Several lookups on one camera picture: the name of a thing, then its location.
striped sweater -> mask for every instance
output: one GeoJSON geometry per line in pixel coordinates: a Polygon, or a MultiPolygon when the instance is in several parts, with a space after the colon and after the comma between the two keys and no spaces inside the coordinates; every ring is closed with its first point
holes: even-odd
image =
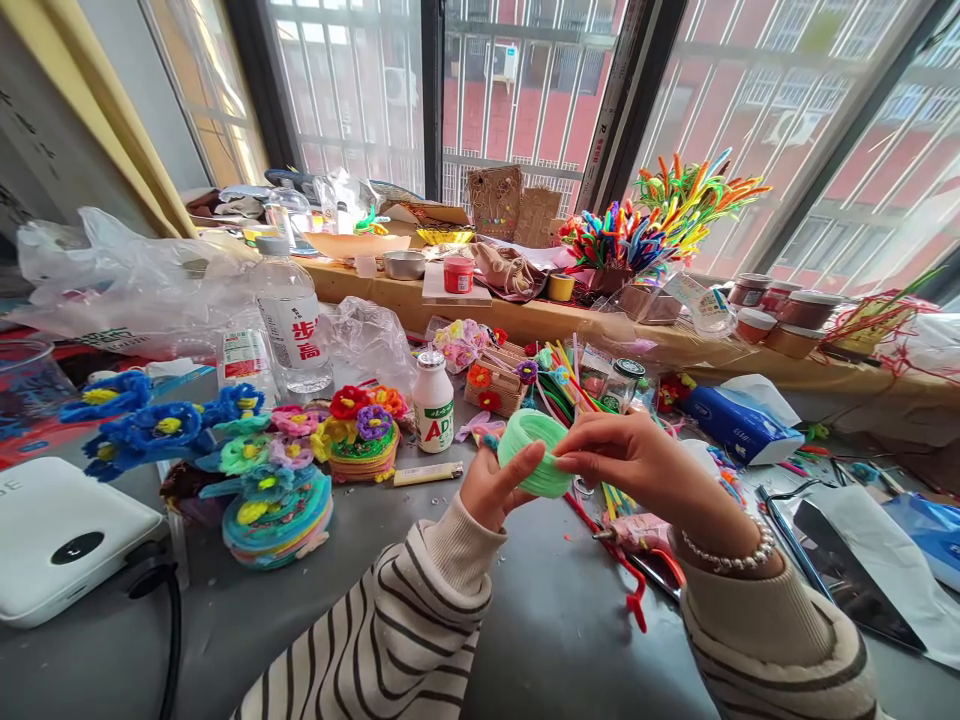
{"type": "MultiPolygon", "coordinates": [[[[233,717],[458,717],[490,604],[487,570],[506,539],[478,525],[458,495],[439,522],[419,522],[402,545],[381,552],[233,717]]],[[[763,581],[684,570],[683,618],[721,715],[884,717],[863,639],[789,565],[763,581]]]]}

air conditioner unit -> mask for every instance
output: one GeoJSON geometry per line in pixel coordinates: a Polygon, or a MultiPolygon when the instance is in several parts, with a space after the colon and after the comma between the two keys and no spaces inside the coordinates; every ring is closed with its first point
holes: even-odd
{"type": "MultiPolygon", "coordinates": [[[[505,45],[497,43],[493,46],[493,81],[503,82],[512,85],[517,81],[517,71],[520,65],[520,57],[517,54],[516,45],[505,45]]],[[[486,76],[486,65],[484,65],[484,76],[486,76]]]]}
{"type": "MultiPolygon", "coordinates": [[[[764,145],[779,145],[783,141],[784,133],[790,129],[796,117],[796,110],[784,111],[777,120],[776,125],[773,126],[770,133],[763,139],[764,145]]],[[[813,137],[813,132],[817,129],[817,124],[822,117],[823,113],[820,112],[803,113],[800,122],[793,129],[793,132],[790,133],[790,137],[787,138],[785,143],[786,147],[796,147],[797,145],[805,145],[810,142],[813,137]]]]}
{"type": "Polygon", "coordinates": [[[417,76],[407,68],[384,68],[383,84],[386,87],[387,103],[417,107],[417,76]]]}

small jar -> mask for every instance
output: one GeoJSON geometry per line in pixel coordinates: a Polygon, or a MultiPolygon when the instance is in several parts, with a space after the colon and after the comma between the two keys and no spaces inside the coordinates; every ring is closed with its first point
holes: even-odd
{"type": "Polygon", "coordinates": [[[745,343],[756,345],[763,340],[777,319],[754,308],[743,308],[737,313],[737,335],[745,343]]]}
{"type": "Polygon", "coordinates": [[[727,300],[731,305],[739,307],[756,307],[772,282],[773,278],[769,275],[740,273],[727,300]]]}
{"type": "Polygon", "coordinates": [[[840,295],[827,295],[812,290],[796,290],[777,313],[777,322],[819,330],[830,319],[833,310],[843,302],[840,295]]]}
{"type": "Polygon", "coordinates": [[[790,293],[797,290],[803,290],[803,285],[788,283],[785,280],[774,280],[763,294],[763,299],[760,300],[760,308],[766,313],[776,315],[780,312],[780,308],[783,307],[787,298],[790,297],[790,293]]]}
{"type": "Polygon", "coordinates": [[[640,363],[629,358],[620,358],[613,363],[613,372],[604,383],[600,402],[623,415],[633,401],[637,385],[641,381],[646,382],[646,374],[647,371],[640,363]]]}
{"type": "Polygon", "coordinates": [[[796,325],[778,323],[767,335],[763,344],[771,350],[776,350],[781,355],[803,360],[826,336],[827,334],[822,330],[811,330],[796,325]]]}
{"type": "Polygon", "coordinates": [[[443,261],[443,289],[465,295],[473,290],[473,260],[462,255],[449,255],[443,261]]]}

woman's right hand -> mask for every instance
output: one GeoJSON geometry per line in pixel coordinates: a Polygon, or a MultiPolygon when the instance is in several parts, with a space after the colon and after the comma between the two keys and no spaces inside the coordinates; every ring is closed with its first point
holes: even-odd
{"type": "MultiPolygon", "coordinates": [[[[605,482],[616,487],[645,510],[685,530],[708,552],[746,557],[760,544],[753,520],[648,415],[583,413],[553,454],[558,470],[580,475],[589,485],[605,482]]],[[[782,570],[776,557],[758,569],[760,576],[782,570]]],[[[690,554],[685,558],[696,562],[690,554]]]]}

curtain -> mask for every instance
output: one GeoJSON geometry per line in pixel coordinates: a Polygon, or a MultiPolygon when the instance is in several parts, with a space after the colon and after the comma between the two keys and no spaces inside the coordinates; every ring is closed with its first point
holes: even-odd
{"type": "Polygon", "coordinates": [[[0,0],[2,13],[128,185],[160,237],[196,230],[77,0],[0,0]]]}

